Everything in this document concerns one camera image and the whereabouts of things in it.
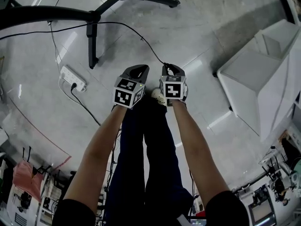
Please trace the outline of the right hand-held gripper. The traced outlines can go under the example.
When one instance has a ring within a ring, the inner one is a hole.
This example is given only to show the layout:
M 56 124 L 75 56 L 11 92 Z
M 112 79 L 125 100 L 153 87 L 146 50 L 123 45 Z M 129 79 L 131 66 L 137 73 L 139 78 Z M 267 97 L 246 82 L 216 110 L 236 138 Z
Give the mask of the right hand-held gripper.
M 166 99 L 185 101 L 188 95 L 185 71 L 176 65 L 163 65 L 160 90 Z

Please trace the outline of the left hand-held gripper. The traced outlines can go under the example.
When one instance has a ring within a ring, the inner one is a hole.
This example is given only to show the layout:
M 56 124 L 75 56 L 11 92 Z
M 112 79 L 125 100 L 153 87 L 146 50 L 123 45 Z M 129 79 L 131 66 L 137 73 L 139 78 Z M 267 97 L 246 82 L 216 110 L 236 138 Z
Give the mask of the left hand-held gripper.
M 131 109 L 141 98 L 149 74 L 148 65 L 127 68 L 117 79 L 113 88 L 113 103 Z

